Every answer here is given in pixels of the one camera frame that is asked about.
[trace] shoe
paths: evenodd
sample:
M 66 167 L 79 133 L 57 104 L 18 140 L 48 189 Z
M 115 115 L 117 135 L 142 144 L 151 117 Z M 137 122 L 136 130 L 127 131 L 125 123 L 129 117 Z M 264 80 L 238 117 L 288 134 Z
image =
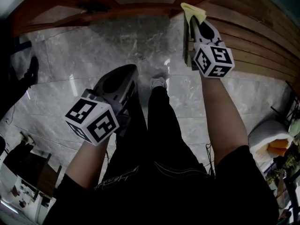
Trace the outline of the shoe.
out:
M 153 90 L 155 87 L 164 87 L 167 89 L 167 83 L 163 77 L 151 78 L 150 79 L 150 87 Z
M 28 135 L 28 143 L 32 146 L 36 145 L 36 143 L 34 142 L 34 140 L 32 139 L 32 137 L 30 135 Z
M 28 79 L 29 87 L 38 83 L 38 59 L 36 56 L 31 58 L 29 69 L 25 73 L 24 77 Z
M 27 139 L 27 137 L 25 137 L 25 135 L 22 133 L 22 132 L 20 132 L 20 140 L 21 141 L 24 141 L 24 142 L 28 142 L 28 139 Z

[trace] orange object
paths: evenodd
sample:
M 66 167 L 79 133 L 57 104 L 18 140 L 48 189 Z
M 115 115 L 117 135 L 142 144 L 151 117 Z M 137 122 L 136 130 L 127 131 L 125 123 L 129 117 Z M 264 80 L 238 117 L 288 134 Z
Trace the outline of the orange object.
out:
M 279 156 L 284 157 L 285 152 L 287 151 L 287 149 L 286 148 L 273 148 L 273 147 L 269 146 L 268 151 L 272 152 L 274 154 L 277 154 Z
M 276 139 L 270 142 L 269 145 L 273 148 L 288 148 L 289 141 L 287 139 Z

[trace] white sneaker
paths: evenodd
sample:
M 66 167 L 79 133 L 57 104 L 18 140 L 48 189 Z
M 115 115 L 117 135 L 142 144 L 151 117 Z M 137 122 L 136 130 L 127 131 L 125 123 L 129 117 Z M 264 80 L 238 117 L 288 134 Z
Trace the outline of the white sneaker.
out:
M 20 132 L 20 140 L 25 141 L 26 143 L 28 141 L 27 138 L 25 137 L 25 135 L 22 132 Z
M 28 135 L 28 143 L 32 146 L 36 145 L 36 143 L 34 142 L 34 140 L 32 139 L 32 137 L 30 135 Z
M 158 78 L 151 78 L 150 79 L 150 87 L 151 90 L 153 90 L 156 87 L 164 87 L 167 89 L 167 83 L 163 77 L 158 77 Z

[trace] forearm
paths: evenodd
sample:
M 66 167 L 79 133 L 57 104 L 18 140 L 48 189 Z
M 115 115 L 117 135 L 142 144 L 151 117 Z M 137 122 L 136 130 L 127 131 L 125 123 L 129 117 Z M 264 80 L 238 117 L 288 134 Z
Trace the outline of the forearm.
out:
M 92 189 L 98 182 L 109 137 L 100 145 L 94 146 L 84 141 L 69 164 L 66 175 L 86 189 Z
M 221 80 L 201 78 L 215 166 L 230 152 L 248 145 L 245 125 Z

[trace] marble floor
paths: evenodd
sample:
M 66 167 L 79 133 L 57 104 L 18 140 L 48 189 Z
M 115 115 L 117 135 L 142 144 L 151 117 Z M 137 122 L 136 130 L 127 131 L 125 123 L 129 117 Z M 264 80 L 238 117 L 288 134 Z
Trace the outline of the marble floor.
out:
M 63 166 L 60 180 L 82 140 L 64 122 L 75 97 L 85 88 L 93 88 L 97 80 L 119 66 L 134 63 L 139 69 L 140 101 L 145 116 L 150 96 L 149 79 L 160 72 L 169 74 L 168 94 L 178 118 L 182 137 L 197 156 L 208 164 L 205 144 L 210 142 L 198 72 L 184 64 L 183 16 L 171 20 L 165 16 L 135 16 L 105 19 L 88 27 L 57 28 L 23 36 L 32 48 L 11 58 L 17 76 L 21 78 L 36 55 L 39 81 L 15 104 L 0 122 L 0 134 L 14 148 L 23 131 L 36 141 L 34 152 L 52 153 L 51 166 Z M 269 116 L 270 106 L 279 109 L 287 95 L 284 81 L 264 76 L 231 72 L 222 79 L 236 104 L 248 133 Z M 114 137 L 108 153 L 115 150 Z

